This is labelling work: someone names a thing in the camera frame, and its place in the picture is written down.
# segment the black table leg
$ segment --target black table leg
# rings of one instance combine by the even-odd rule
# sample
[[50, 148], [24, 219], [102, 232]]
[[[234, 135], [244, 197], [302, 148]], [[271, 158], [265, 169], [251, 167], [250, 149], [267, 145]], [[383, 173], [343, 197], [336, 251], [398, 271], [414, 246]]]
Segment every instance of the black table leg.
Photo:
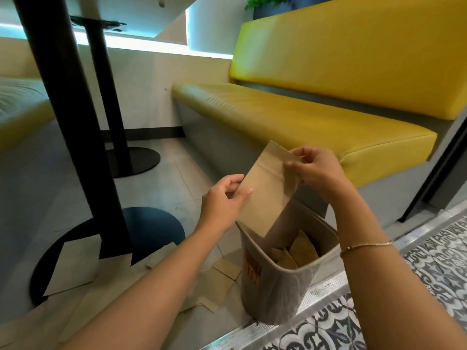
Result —
[[133, 252], [135, 263], [167, 243], [180, 243], [184, 231], [159, 209], [122, 211], [65, 1], [14, 2], [93, 216], [59, 239], [36, 266], [29, 292], [38, 305], [47, 299], [43, 294], [65, 241], [99, 233], [100, 258]]
[[106, 111], [113, 150], [108, 150], [110, 171], [114, 178], [145, 172], [161, 161], [158, 152], [145, 147], [128, 147], [121, 118], [120, 105], [115, 89], [114, 76], [104, 38], [105, 21], [73, 17], [85, 29], [99, 83], [100, 95]]

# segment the yellow backrest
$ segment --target yellow backrest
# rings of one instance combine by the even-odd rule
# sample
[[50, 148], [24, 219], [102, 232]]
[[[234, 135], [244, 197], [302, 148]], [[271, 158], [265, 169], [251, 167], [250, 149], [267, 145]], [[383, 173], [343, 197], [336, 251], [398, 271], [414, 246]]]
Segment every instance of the yellow backrest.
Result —
[[334, 0], [242, 26], [233, 79], [453, 120], [467, 0]]

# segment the table top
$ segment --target table top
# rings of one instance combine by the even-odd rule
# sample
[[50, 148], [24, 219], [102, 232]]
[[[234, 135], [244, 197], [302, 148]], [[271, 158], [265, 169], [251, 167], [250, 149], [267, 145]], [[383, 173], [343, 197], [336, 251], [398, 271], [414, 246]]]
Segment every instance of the table top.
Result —
[[[70, 16], [125, 25], [111, 32], [154, 38], [196, 0], [66, 0]], [[13, 0], [0, 0], [0, 23], [20, 25]]]

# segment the forearm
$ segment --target forearm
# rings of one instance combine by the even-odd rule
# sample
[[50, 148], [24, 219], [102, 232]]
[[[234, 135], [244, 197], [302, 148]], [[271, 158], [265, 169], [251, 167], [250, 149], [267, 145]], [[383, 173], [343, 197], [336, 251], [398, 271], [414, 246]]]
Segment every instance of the forearm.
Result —
[[[341, 248], [388, 237], [353, 188], [332, 202]], [[393, 246], [362, 247], [342, 256], [369, 349], [464, 348], [467, 336]]]
[[218, 236], [196, 230], [63, 349], [160, 348]]

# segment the planter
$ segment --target planter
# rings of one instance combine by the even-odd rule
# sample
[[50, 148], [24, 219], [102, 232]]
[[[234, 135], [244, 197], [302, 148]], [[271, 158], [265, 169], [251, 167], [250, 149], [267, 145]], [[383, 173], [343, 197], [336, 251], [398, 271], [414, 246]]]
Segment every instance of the planter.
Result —
[[253, 19], [260, 19], [264, 17], [274, 16], [279, 13], [284, 13], [288, 11], [298, 10], [300, 8], [321, 4], [326, 1], [331, 0], [288, 0], [280, 5], [274, 5], [273, 3], [268, 3], [261, 5], [260, 7], [255, 7]]

